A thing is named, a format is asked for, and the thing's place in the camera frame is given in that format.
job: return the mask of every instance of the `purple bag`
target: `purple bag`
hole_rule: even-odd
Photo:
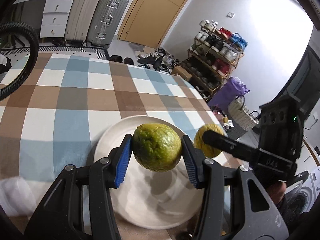
[[[236,96],[245,95],[250,92],[247,86],[241,83],[237,77],[230,77],[226,84],[213,96],[208,102],[208,106],[217,106],[225,113],[228,113],[228,105],[235,99]]]

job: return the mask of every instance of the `cardboard box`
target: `cardboard box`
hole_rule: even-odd
[[[178,74],[180,75],[185,81],[189,81],[192,78],[192,75],[186,71],[183,67],[174,67],[173,70],[170,73],[171,75],[173,74]]]

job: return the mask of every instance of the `wooden door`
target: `wooden door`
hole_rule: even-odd
[[[156,48],[185,0],[137,0],[120,39]]]

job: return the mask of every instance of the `wrinkled fruit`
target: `wrinkled fruit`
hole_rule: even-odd
[[[133,154],[137,162],[148,170],[169,171],[180,161],[181,140],[167,125],[145,123],[134,131]]]
[[[205,124],[196,133],[195,140],[194,140],[195,147],[198,149],[201,149],[206,157],[214,158],[221,153],[221,150],[213,148],[203,142],[202,135],[204,132],[208,130],[212,130],[219,134],[224,135],[224,131],[219,125],[216,125],[214,123]]]

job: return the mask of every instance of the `suitcase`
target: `suitcase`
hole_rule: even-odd
[[[88,46],[94,44],[109,48],[128,2],[129,0],[99,0],[88,32]]]
[[[90,22],[99,0],[74,0],[68,17],[65,40],[82,41],[87,38]]]

